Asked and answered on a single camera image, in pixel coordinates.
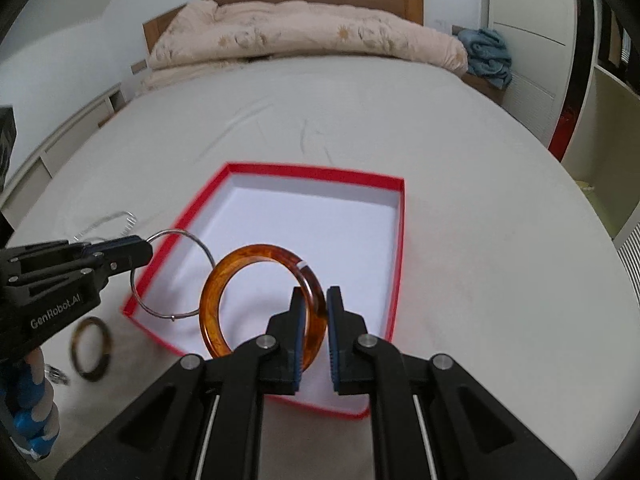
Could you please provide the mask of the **blue white gloved hand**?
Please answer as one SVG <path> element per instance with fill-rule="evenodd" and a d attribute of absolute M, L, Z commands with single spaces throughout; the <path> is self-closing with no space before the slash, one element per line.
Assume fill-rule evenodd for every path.
<path fill-rule="evenodd" d="M 51 453 L 60 434 L 58 406 L 45 370 L 40 348 L 1 370 L 1 422 L 17 452 L 32 463 Z"/>

